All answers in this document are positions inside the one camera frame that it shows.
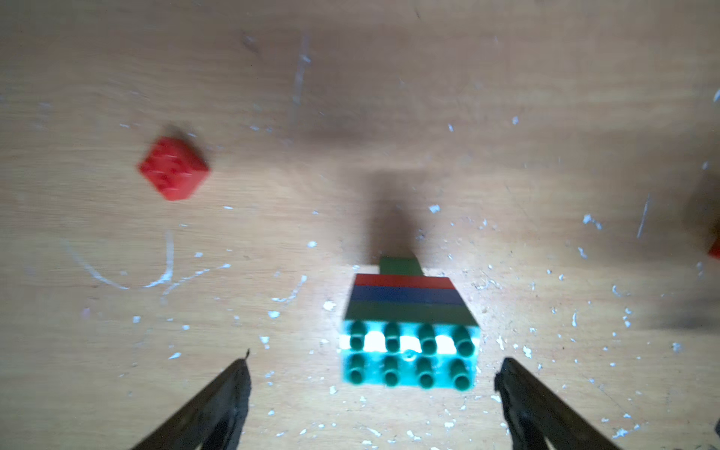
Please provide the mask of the dark green 2x4 lego brick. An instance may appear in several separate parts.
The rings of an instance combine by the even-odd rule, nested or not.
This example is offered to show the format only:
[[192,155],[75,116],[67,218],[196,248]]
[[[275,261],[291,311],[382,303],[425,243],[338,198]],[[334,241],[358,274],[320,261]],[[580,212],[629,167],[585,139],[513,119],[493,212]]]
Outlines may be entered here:
[[480,338],[465,306],[352,301],[339,332],[342,380],[465,392],[476,381]]

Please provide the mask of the red 2x4 lego brick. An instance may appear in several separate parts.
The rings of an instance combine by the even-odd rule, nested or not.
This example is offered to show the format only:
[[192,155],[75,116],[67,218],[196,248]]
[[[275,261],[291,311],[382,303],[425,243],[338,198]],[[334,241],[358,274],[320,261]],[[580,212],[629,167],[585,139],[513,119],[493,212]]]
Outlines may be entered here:
[[418,277],[399,275],[357,274],[354,286],[455,290],[448,277]]

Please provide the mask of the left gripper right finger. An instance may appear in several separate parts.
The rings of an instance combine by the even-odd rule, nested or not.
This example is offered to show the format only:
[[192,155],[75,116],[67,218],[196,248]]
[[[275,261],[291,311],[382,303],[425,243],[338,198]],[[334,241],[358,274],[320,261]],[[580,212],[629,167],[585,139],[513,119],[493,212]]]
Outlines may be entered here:
[[494,390],[501,396],[515,449],[617,447],[512,357],[504,358]]

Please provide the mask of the blue 2x4 lego brick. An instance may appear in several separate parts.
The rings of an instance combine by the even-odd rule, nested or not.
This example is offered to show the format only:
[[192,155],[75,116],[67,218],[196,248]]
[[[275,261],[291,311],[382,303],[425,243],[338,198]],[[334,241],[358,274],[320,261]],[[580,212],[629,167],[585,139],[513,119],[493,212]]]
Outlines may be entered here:
[[421,289],[405,287],[354,286],[350,300],[356,302],[399,303],[413,305],[463,306],[455,289]]

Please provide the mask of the small red 2x2 lego brick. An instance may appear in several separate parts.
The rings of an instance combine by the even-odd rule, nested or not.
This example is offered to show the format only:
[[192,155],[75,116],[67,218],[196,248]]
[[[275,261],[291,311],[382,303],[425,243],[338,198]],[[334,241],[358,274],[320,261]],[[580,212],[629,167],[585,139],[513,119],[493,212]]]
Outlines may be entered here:
[[156,140],[138,170],[171,202],[191,198],[210,175],[199,153],[186,141],[173,137]]

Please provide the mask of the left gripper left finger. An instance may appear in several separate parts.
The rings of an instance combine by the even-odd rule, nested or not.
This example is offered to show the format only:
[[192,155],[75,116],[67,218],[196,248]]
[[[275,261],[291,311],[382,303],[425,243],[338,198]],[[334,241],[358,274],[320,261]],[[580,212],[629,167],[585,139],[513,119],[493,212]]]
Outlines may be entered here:
[[247,360],[238,358],[134,449],[236,449],[250,396]]

